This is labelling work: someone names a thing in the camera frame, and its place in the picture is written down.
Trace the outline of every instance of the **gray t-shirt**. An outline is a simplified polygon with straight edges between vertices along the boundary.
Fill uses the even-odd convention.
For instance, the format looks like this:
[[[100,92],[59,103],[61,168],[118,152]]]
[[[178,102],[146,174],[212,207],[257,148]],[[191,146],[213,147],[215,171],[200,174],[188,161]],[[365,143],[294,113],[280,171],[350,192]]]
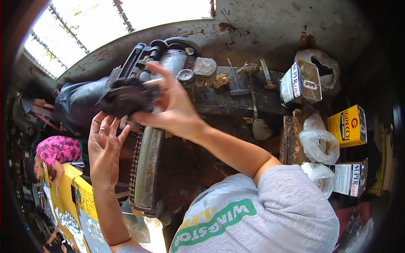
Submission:
[[[171,252],[332,252],[339,220],[299,165],[279,165],[256,188],[242,174],[201,193],[185,214]],[[149,252],[124,247],[118,253]]]

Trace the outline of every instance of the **palm print shirt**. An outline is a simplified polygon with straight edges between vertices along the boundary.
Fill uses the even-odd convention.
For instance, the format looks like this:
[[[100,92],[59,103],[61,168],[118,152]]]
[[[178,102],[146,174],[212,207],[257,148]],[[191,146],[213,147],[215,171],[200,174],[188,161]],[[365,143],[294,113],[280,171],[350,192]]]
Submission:
[[[65,136],[51,136],[38,144],[36,155],[55,169],[55,161],[75,162],[80,159],[79,141]]]

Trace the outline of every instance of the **dark hair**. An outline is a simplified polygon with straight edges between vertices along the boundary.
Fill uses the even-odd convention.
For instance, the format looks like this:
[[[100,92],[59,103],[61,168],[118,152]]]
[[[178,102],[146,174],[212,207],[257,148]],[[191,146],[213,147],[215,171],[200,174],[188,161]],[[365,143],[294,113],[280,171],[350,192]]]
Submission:
[[[38,179],[36,178],[35,175],[34,166],[35,166],[35,154],[33,154],[30,158],[28,158],[25,166],[25,171],[28,179],[31,182],[36,183],[38,182]]]

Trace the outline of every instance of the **yellow greco can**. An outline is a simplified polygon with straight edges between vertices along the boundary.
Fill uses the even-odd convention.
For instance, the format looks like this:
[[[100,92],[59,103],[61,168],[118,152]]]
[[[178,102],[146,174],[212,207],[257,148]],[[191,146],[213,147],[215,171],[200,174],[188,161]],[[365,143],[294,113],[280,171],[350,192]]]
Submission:
[[[359,106],[352,106],[328,118],[328,131],[339,141],[341,148],[367,143],[366,115]]]

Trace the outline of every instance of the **window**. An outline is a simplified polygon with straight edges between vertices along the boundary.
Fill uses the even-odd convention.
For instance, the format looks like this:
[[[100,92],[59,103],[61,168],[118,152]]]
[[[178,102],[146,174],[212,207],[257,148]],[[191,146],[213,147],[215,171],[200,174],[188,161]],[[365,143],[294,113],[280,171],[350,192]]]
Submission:
[[[89,52],[129,32],[211,18],[210,0],[53,0],[34,25],[25,52],[57,79]]]

